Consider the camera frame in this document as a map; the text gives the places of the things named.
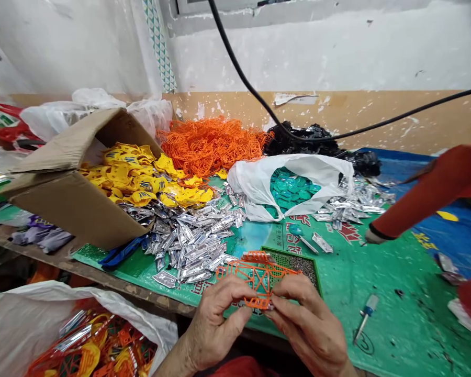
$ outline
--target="white wall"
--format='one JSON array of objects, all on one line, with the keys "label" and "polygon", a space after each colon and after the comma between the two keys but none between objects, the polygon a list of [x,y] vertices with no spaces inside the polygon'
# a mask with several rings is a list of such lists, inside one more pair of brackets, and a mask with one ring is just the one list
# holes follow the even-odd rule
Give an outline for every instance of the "white wall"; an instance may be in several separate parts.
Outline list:
[{"label": "white wall", "polygon": [[0,0],[0,87],[161,93],[141,0]]},{"label": "white wall", "polygon": [[[289,6],[272,5],[284,11]],[[178,91],[245,91],[210,14],[195,17],[197,27],[204,23],[209,30],[170,40]],[[471,1],[339,11],[316,21],[228,29],[227,34],[260,91],[471,88]]]}]

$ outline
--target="black cable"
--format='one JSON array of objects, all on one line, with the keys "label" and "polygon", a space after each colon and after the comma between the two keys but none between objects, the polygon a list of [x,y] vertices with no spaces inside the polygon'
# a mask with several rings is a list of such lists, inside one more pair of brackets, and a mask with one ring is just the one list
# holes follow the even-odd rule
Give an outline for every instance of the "black cable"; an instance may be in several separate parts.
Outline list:
[{"label": "black cable", "polygon": [[430,107],[441,105],[445,102],[452,101],[454,99],[458,99],[458,98],[461,98],[461,97],[471,95],[471,89],[467,90],[467,91],[464,91],[464,92],[456,93],[456,94],[453,94],[451,96],[448,96],[448,97],[439,99],[437,101],[428,103],[427,105],[417,107],[413,110],[410,110],[410,111],[408,111],[404,114],[398,115],[394,118],[384,120],[380,123],[376,123],[376,124],[368,126],[368,127],[360,128],[359,130],[356,130],[356,131],[347,132],[345,134],[332,136],[332,137],[328,137],[328,138],[313,138],[313,139],[301,138],[299,136],[293,135],[290,131],[288,131],[288,129],[285,126],[282,125],[282,123],[279,121],[279,119],[277,119],[277,116],[272,111],[271,107],[269,105],[267,105],[267,102],[265,102],[265,100],[260,96],[260,94],[255,90],[255,88],[253,88],[251,86],[250,82],[248,81],[248,79],[244,75],[244,72],[242,72],[242,69],[239,66],[239,63],[236,59],[236,56],[234,55],[234,52],[232,51],[232,47],[230,46],[229,39],[227,38],[227,34],[225,33],[225,29],[223,28],[223,24],[221,23],[220,14],[218,13],[218,10],[216,8],[215,0],[208,0],[208,2],[209,2],[209,6],[211,7],[211,12],[213,13],[213,18],[215,19],[218,31],[220,32],[220,36],[221,36],[221,39],[223,41],[223,44],[225,45],[225,48],[227,49],[230,60],[232,61],[232,64],[234,65],[235,70],[237,71],[239,77],[241,78],[241,81],[248,88],[248,90],[251,92],[251,94],[253,94],[255,96],[255,98],[258,99],[258,101],[262,104],[262,106],[265,108],[265,110],[267,110],[267,112],[269,113],[269,115],[271,116],[273,121],[276,122],[276,124],[281,128],[281,130],[287,136],[289,136],[290,138],[292,138],[296,141],[310,143],[310,142],[325,142],[325,141],[342,139],[342,138],[345,138],[345,137],[348,137],[348,136],[361,134],[363,132],[370,131],[370,130],[373,130],[375,128],[386,126],[390,123],[396,122],[396,121],[401,120],[401,119],[406,118],[406,117],[409,117],[410,115],[413,115],[415,113],[419,113],[421,111],[424,111],[424,110],[426,110]]}]

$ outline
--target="blue scissors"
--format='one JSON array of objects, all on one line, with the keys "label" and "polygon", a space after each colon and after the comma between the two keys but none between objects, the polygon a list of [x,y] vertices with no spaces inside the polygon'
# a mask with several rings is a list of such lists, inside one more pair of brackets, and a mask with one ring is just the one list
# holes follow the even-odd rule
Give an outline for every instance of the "blue scissors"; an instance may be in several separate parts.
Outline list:
[{"label": "blue scissors", "polygon": [[130,257],[140,246],[146,250],[148,242],[148,235],[137,237],[122,246],[111,249],[108,255],[98,263],[101,264],[103,270],[113,271],[119,266],[119,264]]}]

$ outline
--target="cardboard box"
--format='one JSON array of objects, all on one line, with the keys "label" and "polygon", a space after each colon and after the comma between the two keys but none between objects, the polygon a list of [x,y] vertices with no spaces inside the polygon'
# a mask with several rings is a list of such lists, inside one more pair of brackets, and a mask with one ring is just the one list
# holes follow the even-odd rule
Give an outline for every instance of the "cardboard box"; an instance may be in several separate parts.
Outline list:
[{"label": "cardboard box", "polygon": [[94,112],[33,152],[12,173],[25,173],[2,193],[9,201],[79,237],[110,250],[142,236],[147,229],[79,173],[94,139],[106,148],[117,141],[150,145],[163,152],[139,122],[124,109]]}]

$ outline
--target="yellow plastic pile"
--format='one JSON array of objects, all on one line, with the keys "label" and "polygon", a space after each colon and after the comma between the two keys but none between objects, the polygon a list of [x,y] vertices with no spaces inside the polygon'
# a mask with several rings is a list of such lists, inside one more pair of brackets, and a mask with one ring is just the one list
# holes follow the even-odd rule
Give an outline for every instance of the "yellow plastic pile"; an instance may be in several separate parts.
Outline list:
[{"label": "yellow plastic pile", "polygon": [[[180,186],[185,178],[183,170],[174,169],[173,160],[163,153],[157,160],[149,146],[117,143],[104,151],[103,163],[94,167],[85,163],[80,173],[116,204],[144,207],[160,193],[162,203],[168,207],[189,207],[213,197],[210,188],[199,188],[204,184],[199,177],[184,180],[188,187]],[[169,182],[161,173],[173,180]]]}]

